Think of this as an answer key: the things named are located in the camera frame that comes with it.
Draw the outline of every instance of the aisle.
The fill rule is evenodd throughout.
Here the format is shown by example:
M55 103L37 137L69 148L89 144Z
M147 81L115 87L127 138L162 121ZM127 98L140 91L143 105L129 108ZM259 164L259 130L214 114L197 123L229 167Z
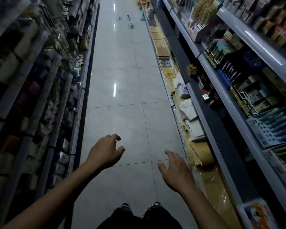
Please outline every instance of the aisle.
M185 153L146 23L140 21L142 12L135 0L100 2L80 162L106 134L117 133L122 138L117 147L123 145L125 153L78 197L72 228L96 228L123 202L141 217L155 201L184 229L196 228L183 199L166 186L158 170L157 161L167 159L164 150L183 158Z

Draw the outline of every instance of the shoe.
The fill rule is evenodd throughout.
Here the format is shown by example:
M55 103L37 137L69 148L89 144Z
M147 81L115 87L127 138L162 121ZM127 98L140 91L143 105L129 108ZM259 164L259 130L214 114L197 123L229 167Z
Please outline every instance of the shoe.
M123 203L120 207L119 207L121 210L126 210L126 211L130 211L131 212L131 208L129 206L128 203Z
M156 209L156 208L159 208L159 207L163 207L162 205L161 205L161 203L160 202L154 202L154 204L152 204L152 205L150 205L146 210L145 210L145 212L144 212L144 215L143 215L143 217L142 218L144 218L144 217L149 217L149 215L150 215L150 213L151 213L151 211L153 210L153 209Z

